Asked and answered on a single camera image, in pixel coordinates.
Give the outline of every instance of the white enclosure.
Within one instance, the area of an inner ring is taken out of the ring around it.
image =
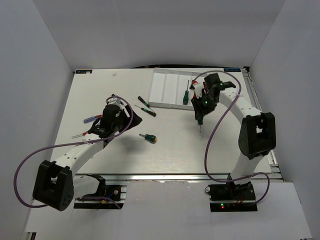
[[[15,198],[14,171],[55,142],[72,71],[189,64],[251,67],[261,106],[276,118],[280,170],[319,240],[319,16],[318,0],[0,1],[0,238],[25,231],[29,210]],[[23,167],[26,201],[50,157]]]

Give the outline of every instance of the white wall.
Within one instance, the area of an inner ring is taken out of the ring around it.
[[[285,0],[33,0],[72,69],[250,66]]]
[[[0,239],[21,239],[29,209],[15,197],[14,171],[31,151],[54,143],[71,81],[72,71],[32,0],[0,0]],[[19,175],[29,203],[46,156],[30,159]]]
[[[251,73],[263,110],[275,115],[280,170],[320,240],[320,1],[285,2]]]

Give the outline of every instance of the screwdriver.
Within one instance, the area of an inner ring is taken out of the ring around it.
[[[189,80],[188,80],[188,84],[186,85],[186,91],[184,92],[183,105],[188,105],[188,102],[189,102],[189,91],[188,91],[188,87],[189,87]]]
[[[87,124],[87,123],[90,123],[90,122],[93,122],[94,120],[96,120],[97,118],[101,118],[102,115],[96,115],[96,116],[91,116],[91,117],[88,117],[86,118],[85,120],[83,120],[83,123],[84,124]]]
[[[140,102],[142,102],[142,103],[143,103],[147,108],[149,108],[152,112],[155,112],[155,111],[153,111],[153,110],[151,109],[150,105],[149,105],[148,103],[146,103],[145,100],[143,100],[143,98],[142,98],[141,96],[138,96],[138,100],[139,100]]]
[[[76,138],[82,137],[82,136],[84,136],[84,135],[86,135],[86,134],[87,134],[87,132],[85,131],[85,132],[83,132],[83,133],[81,133],[81,134],[72,136],[71,138],[72,138],[72,139],[76,139]]]
[[[139,135],[151,143],[155,143],[157,141],[157,137],[155,135],[149,135],[149,134],[146,134],[146,135],[139,134]]]
[[[199,128],[200,128],[200,133],[201,133],[201,125],[204,124],[204,118],[201,117],[201,118],[199,118],[197,121],[198,121],[198,125],[199,125]]]
[[[135,106],[138,107],[138,108],[140,108],[142,111],[146,112],[147,114],[150,114],[150,115],[153,116],[153,117],[156,117],[156,116],[157,116],[157,114],[156,114],[154,111],[149,111],[149,110],[147,110],[147,109],[145,109],[145,108],[142,108],[142,107],[139,107],[139,106],[137,106],[137,105],[135,105]]]

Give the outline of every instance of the white worktable surface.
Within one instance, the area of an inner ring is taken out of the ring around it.
[[[311,238],[292,182],[272,182],[255,212],[211,212],[209,182],[130,182],[121,210],[33,208],[36,240],[300,240]],[[265,182],[253,182],[259,198]]]
[[[204,72],[208,68],[183,68],[184,71]],[[241,72],[233,73],[242,84],[242,94],[250,101]],[[86,132],[91,123],[83,119],[101,114],[106,98],[116,94],[125,98],[143,119],[140,125],[115,138],[103,151],[90,159],[78,173],[96,174],[154,174],[154,173],[204,173],[204,153],[208,138],[226,107],[218,104],[216,110],[203,120],[199,131],[194,112],[168,108],[154,108],[152,117],[134,104],[143,107],[137,99],[148,101],[153,69],[94,69],[91,74],[75,74],[56,138],[56,144],[70,143],[71,136]],[[234,81],[219,73],[220,79]],[[214,136],[208,154],[211,173],[232,171],[240,150],[238,137],[240,123],[229,113]],[[151,144],[139,134],[152,134],[157,143]],[[72,147],[56,148],[52,160],[62,156]],[[256,172],[270,173],[265,157]]]

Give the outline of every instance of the white tray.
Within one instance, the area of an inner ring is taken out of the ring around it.
[[[191,98],[194,92],[189,90],[189,102],[183,104],[185,91],[191,85],[191,81],[196,78],[201,72],[180,71],[164,68],[155,68],[153,70],[152,84],[148,103],[151,107],[173,108],[193,110]],[[207,75],[199,77],[197,82],[204,82]]]

